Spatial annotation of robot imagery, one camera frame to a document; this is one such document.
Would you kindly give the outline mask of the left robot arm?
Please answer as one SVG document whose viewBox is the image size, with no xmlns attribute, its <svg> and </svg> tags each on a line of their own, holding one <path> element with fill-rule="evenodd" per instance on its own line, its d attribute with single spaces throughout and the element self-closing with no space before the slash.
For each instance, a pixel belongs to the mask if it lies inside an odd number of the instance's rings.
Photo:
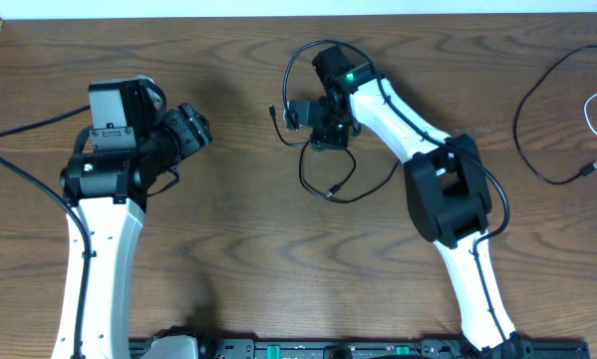
<svg viewBox="0 0 597 359">
<path fill-rule="evenodd" d="M 212 141 L 188 103 L 169 109 L 153 79 L 99 81 L 93 122 L 60 173 L 69 257 L 55 358 L 128 358 L 134 256 L 152 185 Z"/>
</svg>

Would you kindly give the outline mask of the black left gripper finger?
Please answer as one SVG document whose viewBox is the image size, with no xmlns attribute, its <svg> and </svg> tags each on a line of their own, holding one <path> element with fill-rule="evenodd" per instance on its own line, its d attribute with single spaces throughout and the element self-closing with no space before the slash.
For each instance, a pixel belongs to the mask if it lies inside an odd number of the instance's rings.
<svg viewBox="0 0 597 359">
<path fill-rule="evenodd" d="M 165 115 L 164 124 L 173 133 L 180 159 L 186 159 L 201 148 L 197 120 L 193 107 L 176 107 Z"/>
<path fill-rule="evenodd" d="M 203 149 L 212 142 L 208 119 L 190 104 L 183 103 L 178 109 L 183 117 L 182 141 L 188 149 Z"/>
</svg>

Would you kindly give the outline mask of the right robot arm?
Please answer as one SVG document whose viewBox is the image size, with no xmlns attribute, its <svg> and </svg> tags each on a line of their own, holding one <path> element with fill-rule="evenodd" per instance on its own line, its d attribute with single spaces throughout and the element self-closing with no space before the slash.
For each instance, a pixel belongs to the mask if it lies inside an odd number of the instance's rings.
<svg viewBox="0 0 597 359">
<path fill-rule="evenodd" d="M 344 150 L 351 136 L 369 128 L 398 158 L 404 171 L 407 207 L 421 235 L 440 253 L 457 299 L 461 333 L 476 358 L 520 358 L 521 339 L 503 305 L 489 254 L 490 191 L 510 216 L 499 181 L 481 163 L 475 141 L 452 137 L 425 121 L 395 92 L 367 58 L 354 65 L 349 44 L 320 41 L 312 61 L 325 91 L 314 101 L 283 100 L 290 131 L 311 129 L 301 149 Z"/>
</svg>

